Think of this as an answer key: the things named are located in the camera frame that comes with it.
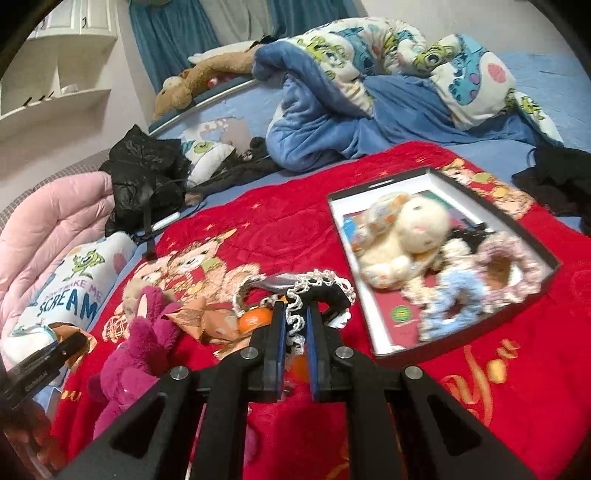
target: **person's hand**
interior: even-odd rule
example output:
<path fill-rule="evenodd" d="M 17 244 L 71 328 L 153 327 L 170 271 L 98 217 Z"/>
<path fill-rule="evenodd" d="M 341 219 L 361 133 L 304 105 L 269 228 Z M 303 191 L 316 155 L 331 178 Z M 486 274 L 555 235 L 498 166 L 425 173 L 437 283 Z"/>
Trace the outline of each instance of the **person's hand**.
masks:
<path fill-rule="evenodd" d="M 64 468 L 66 465 L 66 456 L 61 451 L 57 439 L 50 434 L 51 422 L 47 418 L 45 411 L 39 403 L 33 401 L 29 402 L 25 408 L 30 409 L 28 418 L 34 419 L 35 422 L 31 433 L 24 429 L 10 426 L 4 428 L 4 433 L 15 452 L 21 458 L 23 464 L 34 472 L 36 469 L 27 454 L 27 450 L 24 448 L 24 445 L 30 444 L 32 437 L 36 444 L 39 445 L 37 459 L 41 464 L 54 470 Z"/>

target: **blue crochet scrunchie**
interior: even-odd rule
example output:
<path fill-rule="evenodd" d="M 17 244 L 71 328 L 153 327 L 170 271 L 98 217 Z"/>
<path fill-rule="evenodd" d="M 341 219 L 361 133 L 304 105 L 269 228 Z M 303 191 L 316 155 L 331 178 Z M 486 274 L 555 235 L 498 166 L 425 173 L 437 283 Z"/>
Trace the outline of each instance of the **blue crochet scrunchie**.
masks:
<path fill-rule="evenodd" d="M 478 321 L 482 313 L 485 285 L 472 270 L 451 270 L 439 275 L 439 285 L 432 301 L 421 312 L 420 340 L 428 342 L 457 332 Z M 464 305 L 460 312 L 446 318 L 447 311 L 456 300 Z"/>

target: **white crochet chain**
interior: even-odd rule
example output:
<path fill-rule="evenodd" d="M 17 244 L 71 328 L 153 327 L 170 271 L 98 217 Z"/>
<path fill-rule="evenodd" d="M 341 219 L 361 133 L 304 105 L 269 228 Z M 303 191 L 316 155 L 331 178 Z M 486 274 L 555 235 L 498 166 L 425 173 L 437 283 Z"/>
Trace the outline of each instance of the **white crochet chain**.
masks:
<path fill-rule="evenodd" d="M 293 300 L 287 304 L 285 309 L 285 319 L 287 324 L 291 327 L 289 332 L 287 332 L 287 344 L 292 347 L 292 352 L 296 355 L 301 355 L 304 353 L 304 344 L 306 340 L 304 336 L 299 334 L 304 328 L 306 321 L 302 315 L 295 314 L 300 308 L 302 308 L 302 301 L 300 295 L 309 291 L 311 287 L 319 287 L 321 285 L 332 286 L 333 284 L 337 284 L 341 290 L 343 290 L 344 294 L 347 295 L 347 298 L 351 305 L 355 303 L 355 299 L 357 295 L 351 283 L 346 278 L 338 277 L 335 272 L 331 270 L 314 270 L 313 272 L 302 273 L 295 275 L 296 282 L 293 287 L 289 288 L 285 294 L 286 298 L 289 300 Z M 238 286 L 238 291 L 234 295 L 232 299 L 232 306 L 234 309 L 234 313 L 238 317 L 244 315 L 246 311 L 246 306 L 244 305 L 242 298 L 246 294 L 246 290 L 248 290 L 248 286 L 250 283 L 264 280 L 266 275 L 250 275 L 249 277 L 245 278 L 240 285 Z M 262 306 L 270 306 L 272 307 L 273 304 L 278 300 L 278 295 L 273 294 L 269 297 L 265 297 L 259 303 Z M 338 327 L 344 327 L 348 318 L 350 318 L 349 309 L 345 310 L 343 314 L 341 314 L 340 321 L 337 322 Z"/>
<path fill-rule="evenodd" d="M 287 290 L 285 296 L 290 299 L 294 300 L 294 302 L 290 302 L 287 304 L 287 308 L 285 309 L 285 318 L 287 320 L 287 324 L 291 326 L 291 330 L 287 332 L 287 344 L 290 345 L 294 353 L 296 355 L 301 355 L 304 353 L 304 343 L 306 340 L 304 336 L 299 334 L 304 328 L 306 321 L 302 315 L 294 314 L 293 312 L 297 312 L 300 308 L 302 308 L 302 302 L 300 295 L 302 293 L 307 292 L 310 287 L 319 287 L 321 285 L 332 286 L 333 284 L 337 284 L 341 290 L 343 290 L 344 294 L 347 295 L 349 302 L 351 305 L 355 303 L 355 298 L 357 295 L 351 286 L 349 280 L 345 278 L 338 277 L 335 272 L 331 270 L 314 270 L 313 272 L 303 273 L 296 275 L 297 281 L 293 287 Z"/>

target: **pink stuffed bear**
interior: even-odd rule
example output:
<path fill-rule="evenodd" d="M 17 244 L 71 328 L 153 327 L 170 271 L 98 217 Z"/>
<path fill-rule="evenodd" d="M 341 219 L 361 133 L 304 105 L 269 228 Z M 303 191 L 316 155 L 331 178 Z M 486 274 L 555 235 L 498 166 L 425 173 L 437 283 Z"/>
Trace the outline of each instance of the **pink stuffed bear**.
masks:
<path fill-rule="evenodd" d="M 167 355 L 179 329 L 166 314 L 179 307 L 178 303 L 169 303 L 160 288 L 142 289 L 137 317 L 129 325 L 129 338 L 109 355 L 100 375 L 89 378 L 92 397 L 108 402 L 96 421 L 93 438 L 168 371 Z"/>

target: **brown teddy bear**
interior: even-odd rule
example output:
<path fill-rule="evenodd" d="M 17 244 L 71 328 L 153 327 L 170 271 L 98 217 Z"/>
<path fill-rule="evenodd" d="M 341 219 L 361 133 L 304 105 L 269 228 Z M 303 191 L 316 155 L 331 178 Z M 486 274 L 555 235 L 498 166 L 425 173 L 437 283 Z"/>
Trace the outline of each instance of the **brown teddy bear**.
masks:
<path fill-rule="evenodd" d="M 210 79 L 226 73 L 248 74 L 252 70 L 254 54 L 262 47 L 253 46 L 245 52 L 223 53 L 200 61 L 192 69 L 187 69 L 172 77 L 174 81 L 164 85 L 156 96 L 154 121 L 173 109 L 184 109 L 191 104 L 193 97 L 208 90 Z"/>

